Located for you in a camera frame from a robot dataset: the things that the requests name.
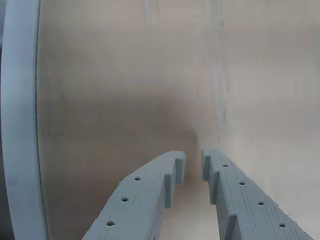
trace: curved gray edge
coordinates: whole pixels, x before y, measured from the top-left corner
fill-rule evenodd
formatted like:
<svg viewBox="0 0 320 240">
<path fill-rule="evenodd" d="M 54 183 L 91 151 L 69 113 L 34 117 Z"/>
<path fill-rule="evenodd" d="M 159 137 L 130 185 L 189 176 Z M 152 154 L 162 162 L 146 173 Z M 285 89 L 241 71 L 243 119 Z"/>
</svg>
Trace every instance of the curved gray edge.
<svg viewBox="0 0 320 240">
<path fill-rule="evenodd" d="M 45 240 L 37 122 L 36 59 L 40 0 L 9 0 L 1 56 L 3 166 L 15 240 Z"/>
</svg>

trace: gripper jaw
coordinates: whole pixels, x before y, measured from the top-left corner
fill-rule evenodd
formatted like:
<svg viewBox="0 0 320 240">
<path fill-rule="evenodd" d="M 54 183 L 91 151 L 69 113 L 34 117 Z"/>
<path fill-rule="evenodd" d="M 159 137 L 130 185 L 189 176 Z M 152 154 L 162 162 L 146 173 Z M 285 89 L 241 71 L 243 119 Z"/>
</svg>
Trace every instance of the gripper jaw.
<svg viewBox="0 0 320 240">
<path fill-rule="evenodd" d="M 216 205 L 221 240 L 312 240 L 218 150 L 202 150 L 201 170 Z"/>
<path fill-rule="evenodd" d="M 82 240 L 157 240 L 185 162 L 184 152 L 170 151 L 124 178 Z"/>
</svg>

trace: plywood panel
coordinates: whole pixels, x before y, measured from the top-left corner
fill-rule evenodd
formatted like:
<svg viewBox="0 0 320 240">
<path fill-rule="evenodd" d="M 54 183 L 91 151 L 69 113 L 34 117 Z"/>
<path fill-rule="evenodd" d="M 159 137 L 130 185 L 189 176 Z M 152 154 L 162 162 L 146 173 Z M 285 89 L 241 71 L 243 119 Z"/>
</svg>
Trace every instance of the plywood panel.
<svg viewBox="0 0 320 240">
<path fill-rule="evenodd" d="M 220 146 L 315 239 L 316 0 L 42 0 L 37 111 L 51 239 L 80 239 L 119 180 L 187 153 L 165 240 L 218 239 L 200 149 Z"/>
</svg>

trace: screw hole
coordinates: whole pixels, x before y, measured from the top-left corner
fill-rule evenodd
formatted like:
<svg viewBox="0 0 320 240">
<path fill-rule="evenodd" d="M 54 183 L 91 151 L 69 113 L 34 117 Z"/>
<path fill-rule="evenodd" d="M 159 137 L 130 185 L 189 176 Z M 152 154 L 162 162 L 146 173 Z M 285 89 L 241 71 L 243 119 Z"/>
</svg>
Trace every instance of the screw hole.
<svg viewBox="0 0 320 240">
<path fill-rule="evenodd" d="M 106 223 L 109 227 L 115 225 L 114 221 L 110 220 Z"/>
</svg>

